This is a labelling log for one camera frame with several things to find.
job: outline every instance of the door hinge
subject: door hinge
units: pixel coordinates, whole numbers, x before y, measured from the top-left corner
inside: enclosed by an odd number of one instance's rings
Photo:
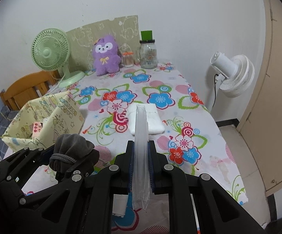
[[[248,114],[246,121],[248,121],[250,115],[251,115],[251,112]]]

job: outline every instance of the pink flower print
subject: pink flower print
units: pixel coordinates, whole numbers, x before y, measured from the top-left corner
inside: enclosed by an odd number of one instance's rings
[[[188,151],[188,149],[193,148],[192,138],[189,137],[188,135],[182,136],[181,134],[179,134],[176,137],[175,143],[177,147],[181,147],[182,150]]]
[[[107,105],[107,111],[109,113],[117,112],[118,114],[122,114],[127,107],[127,102],[123,102],[121,99],[116,99],[113,102],[109,101]]]
[[[68,88],[68,90],[73,90],[73,89],[76,88],[77,85],[78,85],[78,82],[72,84],[71,86],[69,86],[69,87],[67,87],[67,88]]]

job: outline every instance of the green desk fan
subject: green desk fan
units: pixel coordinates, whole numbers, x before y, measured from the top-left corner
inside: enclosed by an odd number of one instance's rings
[[[59,87],[72,85],[85,76],[82,71],[70,73],[68,67],[70,49],[70,42],[66,33],[55,28],[41,31],[32,44],[32,58],[39,68],[53,71],[63,67],[64,76],[59,83]]]

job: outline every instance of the purple plush toy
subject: purple plush toy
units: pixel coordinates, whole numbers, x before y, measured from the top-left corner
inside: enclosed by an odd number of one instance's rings
[[[92,56],[95,58],[93,66],[96,74],[116,73],[120,70],[120,56],[117,55],[118,44],[112,35],[106,35],[94,45]]]

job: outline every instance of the orange lid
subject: orange lid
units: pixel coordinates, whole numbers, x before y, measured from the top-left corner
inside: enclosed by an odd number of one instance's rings
[[[133,52],[124,52],[124,53],[123,53],[124,56],[126,56],[126,55],[131,55],[131,54],[134,54],[134,53],[133,53]]]

